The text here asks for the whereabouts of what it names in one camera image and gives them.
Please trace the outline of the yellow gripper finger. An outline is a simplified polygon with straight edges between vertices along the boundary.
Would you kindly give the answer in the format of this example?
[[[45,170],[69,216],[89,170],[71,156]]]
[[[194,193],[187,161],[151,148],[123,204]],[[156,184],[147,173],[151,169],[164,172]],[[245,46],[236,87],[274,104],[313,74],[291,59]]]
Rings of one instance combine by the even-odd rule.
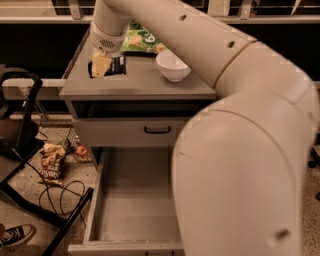
[[[92,76],[102,78],[108,71],[112,63],[112,57],[101,50],[95,49],[92,58]]]

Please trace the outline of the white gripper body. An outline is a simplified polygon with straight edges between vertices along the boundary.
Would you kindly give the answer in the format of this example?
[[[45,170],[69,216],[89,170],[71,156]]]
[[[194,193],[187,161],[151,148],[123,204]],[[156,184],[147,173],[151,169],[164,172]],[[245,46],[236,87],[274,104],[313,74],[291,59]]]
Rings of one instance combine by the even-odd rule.
[[[98,28],[98,26],[92,22],[90,25],[90,41],[96,49],[103,50],[105,52],[114,53],[120,50],[125,35],[109,35]]]

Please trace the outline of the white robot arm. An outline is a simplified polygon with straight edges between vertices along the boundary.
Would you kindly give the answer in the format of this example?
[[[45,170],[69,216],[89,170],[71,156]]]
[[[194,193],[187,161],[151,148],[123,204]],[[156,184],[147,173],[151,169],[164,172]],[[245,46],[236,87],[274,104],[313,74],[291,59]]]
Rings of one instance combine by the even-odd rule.
[[[319,127],[313,81],[255,38],[181,0],[96,0],[91,39],[136,20],[218,96],[172,157],[186,256],[301,256],[302,197]]]

